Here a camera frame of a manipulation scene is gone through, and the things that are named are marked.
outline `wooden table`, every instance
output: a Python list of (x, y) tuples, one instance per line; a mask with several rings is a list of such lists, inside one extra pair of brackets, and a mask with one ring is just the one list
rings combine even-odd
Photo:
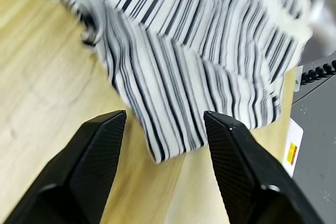
[[(55, 1), (0, 0), (0, 222), (79, 126), (125, 109), (81, 25)], [(295, 71), (286, 76), (283, 111), (253, 131), (282, 158)], [(152, 163), (129, 109), (117, 175), (101, 223), (228, 223), (208, 147)]]

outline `striped cloth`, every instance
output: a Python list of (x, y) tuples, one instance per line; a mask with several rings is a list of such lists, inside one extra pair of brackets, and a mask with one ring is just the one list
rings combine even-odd
[(61, 1), (86, 24), (84, 42), (156, 163), (207, 144), (204, 111), (248, 128), (275, 121), (283, 76), (311, 33), (308, 0)]

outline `gray floor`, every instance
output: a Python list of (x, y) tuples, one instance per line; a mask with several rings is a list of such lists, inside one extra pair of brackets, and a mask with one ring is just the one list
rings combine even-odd
[[(306, 64), (304, 71), (336, 59)], [(294, 180), (326, 224), (336, 223), (336, 76), (295, 93), (291, 117), (303, 128)]]

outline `yellow warning label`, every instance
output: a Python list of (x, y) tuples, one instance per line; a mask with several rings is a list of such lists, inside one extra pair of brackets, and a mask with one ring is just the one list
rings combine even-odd
[(287, 162), (290, 165), (294, 164), (296, 150), (297, 150), (297, 146), (294, 143), (290, 143), (289, 152), (288, 152), (288, 155), (287, 155)]

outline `cloth fold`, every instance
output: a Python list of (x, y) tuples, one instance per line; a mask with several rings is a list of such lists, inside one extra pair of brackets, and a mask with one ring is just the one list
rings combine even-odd
[(204, 111), (248, 128), (281, 113), (311, 32), (309, 0), (61, 0), (86, 25), (156, 163), (207, 144)]

